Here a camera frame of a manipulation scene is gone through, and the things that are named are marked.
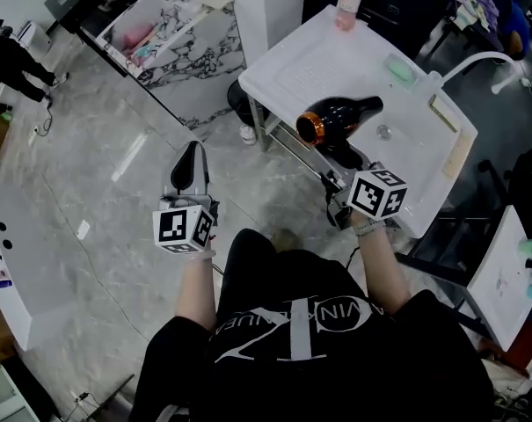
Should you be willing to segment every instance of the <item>black hair dryer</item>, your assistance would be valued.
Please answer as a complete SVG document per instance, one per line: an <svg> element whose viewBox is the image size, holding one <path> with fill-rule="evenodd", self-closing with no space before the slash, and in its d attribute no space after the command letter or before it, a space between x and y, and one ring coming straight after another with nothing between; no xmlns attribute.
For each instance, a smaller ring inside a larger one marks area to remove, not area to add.
<svg viewBox="0 0 532 422"><path fill-rule="evenodd" d="M329 97L309 106L297 119L297 132L309 145L331 156L346 169L361 170L363 160L347 138L365 121L383 110L378 97Z"/></svg>

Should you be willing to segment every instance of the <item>marble floor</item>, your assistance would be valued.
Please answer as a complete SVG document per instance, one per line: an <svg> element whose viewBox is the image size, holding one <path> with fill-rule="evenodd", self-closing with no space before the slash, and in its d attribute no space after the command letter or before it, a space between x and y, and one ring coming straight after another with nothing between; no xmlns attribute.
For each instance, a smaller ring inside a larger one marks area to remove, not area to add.
<svg viewBox="0 0 532 422"><path fill-rule="evenodd" d="M64 31L55 34L45 64L68 70L71 79L53 95L47 137L31 136L46 118L43 108L21 98L4 145L0 182L15 184L30 200L60 257L57 272L77 296L74 320L50 342L23 353L67 415L71 393L87 390L99 401L129 374L138 376L148 340L173 316L182 258L154 246L151 212L163 167L194 134ZM355 239L326 220L321 184L279 146L264 154L244 145L238 127L231 115L204 141L210 192L221 202L216 264L224 267L240 229L272 225L292 229L306 249L345 264ZM123 159L139 144L123 170ZM90 230L78 239L83 221ZM364 282L360 260L354 259L350 271ZM425 275L407 274L413 291L430 287L445 298ZM215 284L218 291L220 275Z"/></svg>

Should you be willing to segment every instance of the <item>person's hand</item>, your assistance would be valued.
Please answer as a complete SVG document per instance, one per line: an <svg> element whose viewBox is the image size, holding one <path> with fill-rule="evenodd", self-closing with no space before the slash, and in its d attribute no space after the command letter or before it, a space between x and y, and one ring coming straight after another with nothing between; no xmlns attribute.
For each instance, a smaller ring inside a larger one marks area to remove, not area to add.
<svg viewBox="0 0 532 422"><path fill-rule="evenodd" d="M359 211L355 209L352 210L352 215L350 217L352 218L351 219L352 226L362 225L368 219L366 215L364 215L363 213L360 213Z"/></svg>

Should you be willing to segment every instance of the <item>white sneaker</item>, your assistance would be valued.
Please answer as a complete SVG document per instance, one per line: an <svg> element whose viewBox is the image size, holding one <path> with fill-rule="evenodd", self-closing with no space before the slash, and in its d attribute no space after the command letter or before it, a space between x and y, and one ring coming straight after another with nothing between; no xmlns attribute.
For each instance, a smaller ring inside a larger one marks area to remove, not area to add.
<svg viewBox="0 0 532 422"><path fill-rule="evenodd" d="M59 87L62 83L64 83L66 80L69 79L69 76L70 74L66 72L65 74L60 75L57 78L55 78L55 80L53 81L53 85L51 86L51 89L56 89L57 87Z"/></svg>
<svg viewBox="0 0 532 422"><path fill-rule="evenodd" d="M43 107L48 110L53 105L53 98L50 95L45 94L41 103L43 104Z"/></svg>
<svg viewBox="0 0 532 422"><path fill-rule="evenodd" d="M256 138L256 131L252 127L243 125L240 127L240 137L246 145L254 145L258 139Z"/></svg>

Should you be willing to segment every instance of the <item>marble counter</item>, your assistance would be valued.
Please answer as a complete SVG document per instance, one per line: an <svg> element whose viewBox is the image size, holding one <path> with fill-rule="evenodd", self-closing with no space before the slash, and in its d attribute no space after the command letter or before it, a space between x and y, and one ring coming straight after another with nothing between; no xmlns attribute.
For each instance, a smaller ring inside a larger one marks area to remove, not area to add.
<svg viewBox="0 0 532 422"><path fill-rule="evenodd" d="M139 27L151 31L128 48ZM232 0L139 0L96 42L199 136L232 111L227 91L245 68Z"/></svg>

